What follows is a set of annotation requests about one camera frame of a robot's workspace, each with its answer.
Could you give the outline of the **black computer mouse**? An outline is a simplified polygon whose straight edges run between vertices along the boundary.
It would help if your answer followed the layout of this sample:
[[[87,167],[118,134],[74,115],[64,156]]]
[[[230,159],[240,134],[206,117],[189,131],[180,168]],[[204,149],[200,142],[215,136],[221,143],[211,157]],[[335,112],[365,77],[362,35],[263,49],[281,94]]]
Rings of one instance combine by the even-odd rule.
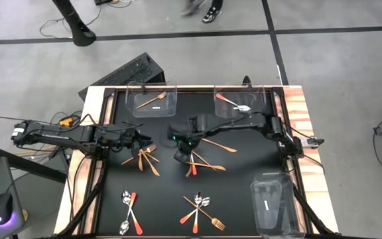
[[[0,225],[8,223],[13,213],[13,196],[11,193],[0,194]]]

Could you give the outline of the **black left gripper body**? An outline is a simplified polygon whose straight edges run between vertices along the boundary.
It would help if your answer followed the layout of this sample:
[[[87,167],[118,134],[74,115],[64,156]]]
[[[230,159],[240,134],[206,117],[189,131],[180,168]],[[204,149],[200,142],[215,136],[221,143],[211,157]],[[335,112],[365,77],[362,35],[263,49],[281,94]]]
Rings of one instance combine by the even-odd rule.
[[[130,149],[132,153],[138,153],[143,146],[143,136],[136,129],[125,130],[120,137],[120,146]]]

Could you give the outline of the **black computer case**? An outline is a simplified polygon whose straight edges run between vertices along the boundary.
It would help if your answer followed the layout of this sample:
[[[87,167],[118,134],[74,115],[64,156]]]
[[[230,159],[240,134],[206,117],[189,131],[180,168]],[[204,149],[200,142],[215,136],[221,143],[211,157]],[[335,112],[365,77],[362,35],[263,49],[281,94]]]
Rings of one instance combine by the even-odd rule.
[[[166,79],[164,70],[147,52],[144,52],[100,78],[91,86],[126,86],[131,82],[138,84],[166,84]]]

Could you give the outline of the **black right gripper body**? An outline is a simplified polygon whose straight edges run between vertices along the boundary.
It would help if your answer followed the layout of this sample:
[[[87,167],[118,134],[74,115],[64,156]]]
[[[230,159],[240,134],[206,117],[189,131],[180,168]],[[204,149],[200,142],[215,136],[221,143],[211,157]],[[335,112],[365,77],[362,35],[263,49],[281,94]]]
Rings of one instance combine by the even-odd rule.
[[[177,129],[173,125],[168,126],[168,139],[175,141],[179,149],[194,149],[200,143],[200,138],[190,135],[187,129]]]

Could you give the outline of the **person's shoe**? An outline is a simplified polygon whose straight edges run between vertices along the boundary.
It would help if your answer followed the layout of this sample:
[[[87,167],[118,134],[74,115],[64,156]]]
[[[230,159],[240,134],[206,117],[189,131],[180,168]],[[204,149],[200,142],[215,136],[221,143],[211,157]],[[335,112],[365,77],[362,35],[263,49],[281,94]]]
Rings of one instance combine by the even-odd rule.
[[[212,23],[215,21],[216,17],[218,17],[222,11],[216,7],[211,7],[207,14],[202,19],[202,22],[205,24]]]

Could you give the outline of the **clear plastic container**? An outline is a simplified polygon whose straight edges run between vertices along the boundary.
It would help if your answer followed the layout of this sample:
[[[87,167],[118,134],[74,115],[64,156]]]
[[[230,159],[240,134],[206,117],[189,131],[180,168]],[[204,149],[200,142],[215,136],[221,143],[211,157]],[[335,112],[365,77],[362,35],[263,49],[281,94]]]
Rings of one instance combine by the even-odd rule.
[[[228,100],[235,102],[238,105],[246,105],[251,108],[249,112],[241,112],[235,110],[233,105],[216,98],[219,93]],[[238,118],[245,114],[265,112],[267,105],[266,89],[262,87],[252,86],[215,86],[214,88],[214,104],[215,114],[221,118]]]
[[[142,108],[137,106],[167,92],[167,95]],[[177,105],[176,85],[167,86],[163,84],[138,84],[131,82],[127,85],[125,93],[125,106],[136,118],[164,118],[174,116]]]
[[[302,239],[306,235],[292,186],[288,173],[259,174],[251,183],[256,230],[263,239]]]

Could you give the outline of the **black desk foot bar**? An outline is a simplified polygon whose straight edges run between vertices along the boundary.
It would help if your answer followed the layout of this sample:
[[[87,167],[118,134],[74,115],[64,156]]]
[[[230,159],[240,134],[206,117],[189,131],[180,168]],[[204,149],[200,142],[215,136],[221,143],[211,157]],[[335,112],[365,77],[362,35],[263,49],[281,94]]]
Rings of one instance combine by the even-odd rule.
[[[20,169],[33,175],[43,177],[45,179],[50,179],[59,183],[66,182],[67,175],[65,173],[51,169],[50,167],[29,161],[2,149],[0,149],[0,157],[5,157],[8,160],[9,165],[15,169]]]

